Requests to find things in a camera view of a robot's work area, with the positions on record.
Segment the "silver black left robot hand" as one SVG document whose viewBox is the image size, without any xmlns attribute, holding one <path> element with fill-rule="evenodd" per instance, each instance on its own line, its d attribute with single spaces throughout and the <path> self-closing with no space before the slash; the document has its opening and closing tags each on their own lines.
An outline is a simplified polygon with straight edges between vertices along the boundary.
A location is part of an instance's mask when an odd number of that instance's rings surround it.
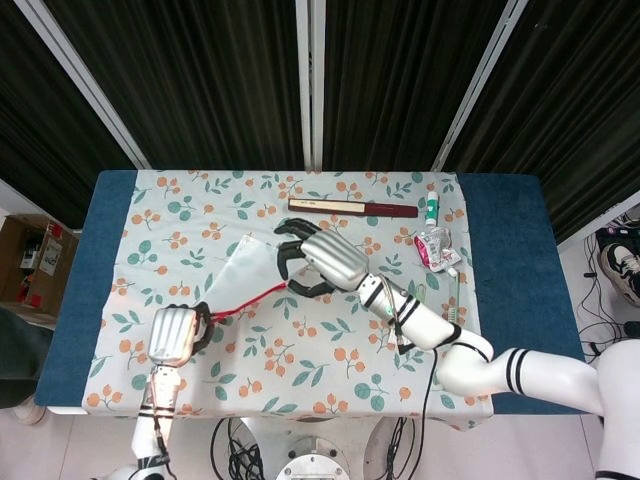
<svg viewBox="0 0 640 480">
<path fill-rule="evenodd" d="M 206 302 L 170 304 L 156 311 L 147 345 L 155 366 L 180 368 L 194 357 L 206 355 L 209 345 L 221 340 L 232 317 L 214 314 Z"/>
</svg>

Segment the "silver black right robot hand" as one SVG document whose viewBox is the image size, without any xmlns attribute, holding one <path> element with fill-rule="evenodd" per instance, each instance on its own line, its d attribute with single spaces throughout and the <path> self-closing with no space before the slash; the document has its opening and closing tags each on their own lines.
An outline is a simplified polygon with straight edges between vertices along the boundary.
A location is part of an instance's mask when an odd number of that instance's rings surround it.
<svg viewBox="0 0 640 480">
<path fill-rule="evenodd" d="M 282 221 L 274 233 L 296 237 L 278 246 L 276 263 L 281 278 L 297 295 L 315 298 L 334 291 L 354 292 L 369 274 L 368 257 L 335 231 L 323 230 L 302 218 L 290 218 Z M 298 259 L 303 259 L 323 281 L 305 286 L 291 279 L 287 263 Z"/>
</svg>

